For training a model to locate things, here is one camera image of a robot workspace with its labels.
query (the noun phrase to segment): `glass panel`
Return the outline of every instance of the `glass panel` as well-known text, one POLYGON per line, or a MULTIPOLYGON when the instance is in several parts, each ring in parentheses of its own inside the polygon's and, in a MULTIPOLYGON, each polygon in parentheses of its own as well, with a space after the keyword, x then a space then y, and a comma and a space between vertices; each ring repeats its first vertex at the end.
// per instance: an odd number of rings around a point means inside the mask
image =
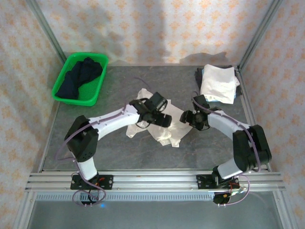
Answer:
POLYGON ((80 208, 69 201, 36 201, 29 229, 175 228, 281 229, 272 192, 250 193, 239 204, 218 208, 211 201, 105 201, 80 208))
MULTIPOLYGON (((87 118, 113 112, 125 103, 135 99, 144 79, 162 96, 172 100, 172 104, 183 111, 193 110, 192 91, 198 90, 194 78, 194 66, 159 67, 109 67, 105 76, 97 104, 93 107, 60 104, 50 145, 44 163, 44 170, 75 170, 73 163, 58 164, 54 154, 63 143, 75 118, 87 118)), ((246 123, 241 98, 234 104, 211 103, 228 115, 246 123)), ((162 146, 147 132, 137 133, 132 139, 126 136, 126 127, 102 138, 97 145, 94 161, 97 169, 166 169, 199 168, 212 169, 233 157, 233 143, 224 134, 210 128, 206 131, 192 129, 180 142, 180 147, 162 146)), ((70 156, 68 149, 63 153, 70 156)))

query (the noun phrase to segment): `dark blue cloth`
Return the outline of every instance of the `dark blue cloth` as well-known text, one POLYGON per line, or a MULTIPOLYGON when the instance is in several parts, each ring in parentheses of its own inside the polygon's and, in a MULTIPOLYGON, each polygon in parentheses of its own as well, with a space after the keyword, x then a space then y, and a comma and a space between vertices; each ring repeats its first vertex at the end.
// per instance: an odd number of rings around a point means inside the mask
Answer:
POLYGON ((99 77, 102 71, 103 68, 100 63, 95 62, 90 57, 83 61, 77 61, 71 71, 66 73, 56 96, 63 99, 78 99, 78 88, 84 83, 89 83, 99 77))

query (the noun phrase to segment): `metal bracket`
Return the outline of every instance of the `metal bracket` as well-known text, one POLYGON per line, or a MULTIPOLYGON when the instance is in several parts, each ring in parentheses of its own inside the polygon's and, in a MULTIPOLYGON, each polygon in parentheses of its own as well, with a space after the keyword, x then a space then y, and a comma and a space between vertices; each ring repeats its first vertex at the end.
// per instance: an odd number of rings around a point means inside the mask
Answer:
MULTIPOLYGON (((94 178, 90 180, 91 183, 105 189, 111 190, 113 185, 113 176, 112 175, 96 175, 94 178)), ((75 174, 72 176, 71 181, 71 190, 89 190, 89 189, 97 189, 89 184, 87 184, 80 175, 75 174)))
POLYGON ((211 175, 196 175, 196 180, 198 184, 198 189, 213 189, 213 188, 223 188, 224 190, 236 191, 236 189, 240 188, 238 178, 230 178, 226 180, 222 180, 221 182, 218 179, 218 176, 211 175))

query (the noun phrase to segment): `wire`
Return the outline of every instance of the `wire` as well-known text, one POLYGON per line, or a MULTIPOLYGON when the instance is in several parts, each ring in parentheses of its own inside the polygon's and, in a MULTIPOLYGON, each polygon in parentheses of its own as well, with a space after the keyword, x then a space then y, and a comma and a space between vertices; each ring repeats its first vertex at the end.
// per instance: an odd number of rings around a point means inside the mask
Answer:
POLYGON ((134 79, 142 81, 148 87, 149 91, 152 92, 152 88, 149 86, 149 84, 145 80, 141 79, 140 77, 134 77, 134 79))
POLYGON ((149 127, 151 124, 149 123, 146 127, 141 127, 139 126, 137 123, 135 124, 137 127, 141 128, 141 129, 146 129, 147 127, 149 127))
MULTIPOLYGON (((104 177, 100 178, 100 179, 95 183, 95 185, 100 186, 100 181, 102 181, 102 180, 104 180, 104 179, 105 179, 104 177)), ((95 202, 90 198, 90 196, 88 196, 88 199, 90 200, 91 204, 92 204, 92 203, 95 203, 95 202)))
POLYGON ((74 138, 77 134, 79 134, 80 132, 84 131, 85 129, 89 128, 90 126, 93 126, 95 124, 99 124, 101 122, 106 122, 106 121, 109 121, 109 120, 112 120, 116 117, 119 117, 121 116, 125 110, 126 110, 126 107, 127 107, 127 104, 125 105, 125 107, 117 114, 111 116, 111 117, 108 117, 108 118, 103 118, 103 119, 100 119, 98 121, 95 121, 93 123, 89 123, 85 126, 83 126, 82 128, 78 129, 77 131, 75 131, 73 134, 71 134, 63 143, 62 145, 60 146, 60 148, 57 150, 57 152, 55 153, 55 160, 56 161, 67 161, 67 160, 74 160, 75 158, 74 157, 66 157, 66 158, 58 158, 59 156, 59 153, 63 150, 63 148, 67 145, 67 143, 72 139, 74 138))
POLYGON ((249 194, 249 192, 250 192, 250 180, 249 180, 249 178, 248 178, 246 175, 240 175, 240 176, 241 176, 241 177, 245 177, 245 178, 247 179, 248 189, 247 189, 247 191, 246 191, 245 196, 244 196, 243 198, 241 198, 239 201, 236 201, 236 202, 234 202, 234 203, 220 204, 219 206, 225 207, 225 206, 229 206, 229 205, 233 205, 233 204, 240 203, 240 202, 242 202, 242 201, 248 196, 248 194, 249 194))
POLYGON ((199 95, 198 92, 196 92, 196 91, 192 91, 192 93, 195 93, 197 96, 199 95))
POLYGON ((71 178, 73 178, 73 175, 75 175, 75 174, 79 175, 79 173, 74 172, 74 173, 71 174, 71 178))
POLYGON ((205 131, 205 130, 208 130, 208 129, 210 129, 211 127, 210 126, 208 126, 207 128, 205 128, 204 130, 201 130, 201 131, 205 131))
POLYGON ((114 119, 114 118, 116 118, 116 117, 121 116, 121 115, 125 112, 126 107, 127 107, 127 104, 123 107, 123 109, 122 109, 119 113, 117 113, 117 114, 115 114, 115 115, 113 115, 113 116, 111 116, 111 117, 107 117, 107 118, 100 119, 100 120, 98 120, 98 121, 89 123, 89 124, 83 126, 82 128, 78 129, 77 131, 75 131, 73 134, 71 134, 71 135, 62 143, 62 145, 60 146, 60 148, 57 150, 57 152, 56 152, 56 154, 55 154, 55 160, 57 160, 57 161, 68 161, 68 160, 69 160, 69 161, 73 161, 73 162, 75 163, 76 167, 77 167, 78 172, 77 172, 77 173, 72 173, 72 175, 73 175, 73 174, 79 174, 85 183, 87 183, 88 185, 90 185, 90 186, 95 187, 95 188, 98 189, 98 192, 97 192, 98 197, 95 197, 94 195, 92 195, 90 192, 88 192, 88 191, 86 191, 86 190, 77 190, 77 191, 73 194, 73 196, 72 196, 72 201, 73 201, 76 205, 78 205, 78 206, 86 207, 87 205, 86 205, 86 204, 85 204, 85 205, 79 204, 79 203, 75 200, 75 196, 76 196, 77 193, 79 193, 79 192, 84 192, 84 193, 88 194, 90 197, 96 199, 97 201, 96 201, 95 203, 91 203, 91 204, 90 204, 90 206, 92 207, 92 206, 94 206, 94 205, 100 204, 100 203, 106 198, 106 191, 105 191, 102 187, 97 186, 97 185, 95 185, 95 184, 92 184, 92 183, 90 183, 88 180, 85 179, 85 177, 83 176, 83 174, 82 174, 82 172, 81 172, 81 169, 80 169, 79 165, 77 164, 77 161, 76 161, 76 158, 75 158, 75 157, 58 158, 58 157, 59 157, 59 153, 62 151, 62 149, 65 147, 65 145, 67 145, 67 143, 68 143, 72 138, 74 138, 77 134, 81 133, 82 131, 84 131, 85 129, 89 128, 90 126, 93 126, 93 125, 95 125, 95 124, 99 124, 99 123, 101 123, 101 122, 106 122, 106 121, 109 121, 109 120, 112 120, 112 119, 114 119), (99 198, 100 198, 99 190, 101 190, 101 191, 104 193, 104 196, 103 196, 100 200, 99 200, 99 198))
POLYGON ((250 134, 250 132, 247 130, 246 127, 244 127, 243 125, 241 125, 238 121, 236 121, 235 119, 233 119, 232 117, 228 116, 228 115, 225 115, 225 114, 220 114, 220 113, 217 113, 215 111, 211 111, 203 106, 201 106, 199 103, 196 102, 196 100, 194 98, 192 98, 192 101, 198 106, 200 107, 201 109, 205 110, 205 111, 208 111, 210 113, 213 113, 215 115, 218 115, 218 116, 222 116, 228 120, 230 120, 231 122, 235 123, 236 125, 238 125, 239 127, 241 127, 245 132, 246 134, 248 135, 248 138, 252 144, 252 147, 253 147, 253 150, 254 150, 254 155, 255 155, 255 158, 256 158, 256 161, 257 161, 257 167, 258 169, 253 169, 253 171, 255 172, 260 172, 261 171, 261 161, 259 160, 259 156, 258 156, 258 152, 257 152, 257 149, 256 149, 256 146, 255 146, 255 143, 254 143, 254 140, 250 134))
POLYGON ((239 184, 234 183, 234 182, 229 182, 229 185, 230 185, 230 187, 231 187, 231 189, 230 189, 230 194, 232 194, 233 185, 238 185, 238 186, 239 186, 239 184))

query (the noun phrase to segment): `floral pattern wall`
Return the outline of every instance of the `floral pattern wall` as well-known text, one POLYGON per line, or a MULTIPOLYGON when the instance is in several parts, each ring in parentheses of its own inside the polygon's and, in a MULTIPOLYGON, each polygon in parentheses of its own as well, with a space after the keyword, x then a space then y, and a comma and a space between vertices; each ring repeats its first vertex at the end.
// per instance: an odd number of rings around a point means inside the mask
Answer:
POLYGON ((113 65, 238 64, 272 0, 38 0, 62 49, 113 65))
POLYGON ((0 228, 10 229, 50 130, 62 64, 24 0, 0 1, 0 228))
POLYGON ((243 72, 272 167, 284 175, 299 228, 305 224, 305 2, 284 0, 243 72))

